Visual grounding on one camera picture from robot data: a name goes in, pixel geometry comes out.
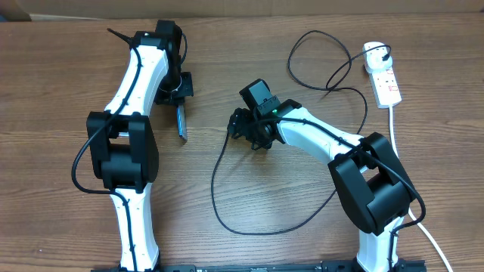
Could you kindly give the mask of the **Samsung Galaxy smartphone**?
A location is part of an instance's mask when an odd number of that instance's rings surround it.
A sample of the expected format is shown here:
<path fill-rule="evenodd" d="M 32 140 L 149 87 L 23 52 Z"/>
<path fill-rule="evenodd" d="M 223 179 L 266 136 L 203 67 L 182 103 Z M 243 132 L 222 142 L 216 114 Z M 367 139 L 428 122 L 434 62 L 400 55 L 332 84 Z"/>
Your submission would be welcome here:
<path fill-rule="evenodd" d="M 179 104 L 176 108 L 176 116 L 178 123 L 178 136 L 183 140 L 188 140 L 188 131 L 185 118 L 185 108 L 183 104 Z"/>

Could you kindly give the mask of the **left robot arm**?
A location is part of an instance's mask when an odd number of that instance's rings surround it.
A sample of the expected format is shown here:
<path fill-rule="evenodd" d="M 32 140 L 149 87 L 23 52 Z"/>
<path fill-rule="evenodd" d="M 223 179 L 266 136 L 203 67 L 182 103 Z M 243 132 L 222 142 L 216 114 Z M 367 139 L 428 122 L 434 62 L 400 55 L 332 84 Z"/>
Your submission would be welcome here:
<path fill-rule="evenodd" d="M 122 255 L 114 269 L 160 271 L 150 205 L 160 159 L 149 115 L 153 105 L 174 106 L 178 135 L 188 138 L 184 104 L 194 94 L 191 74 L 182 71 L 188 43 L 171 20 L 158 20 L 153 32 L 116 36 L 129 45 L 129 65 L 111 102 L 89 113 L 80 153 L 90 152 L 101 193 L 110 196 L 116 211 Z"/>

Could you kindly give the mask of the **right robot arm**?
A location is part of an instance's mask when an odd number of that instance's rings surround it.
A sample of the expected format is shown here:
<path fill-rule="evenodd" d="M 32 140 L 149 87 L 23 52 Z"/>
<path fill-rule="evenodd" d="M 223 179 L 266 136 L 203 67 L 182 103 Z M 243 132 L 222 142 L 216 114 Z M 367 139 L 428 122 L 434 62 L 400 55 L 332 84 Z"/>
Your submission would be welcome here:
<path fill-rule="evenodd" d="M 389 141 L 376 132 L 363 137 L 328 125 L 294 100 L 279 101 L 262 79 L 240 95 L 246 106 L 231 115 L 228 133 L 245 137 L 254 150 L 279 141 L 327 165 L 341 206 L 360 231 L 358 268 L 401 270 L 397 236 L 418 195 Z"/>

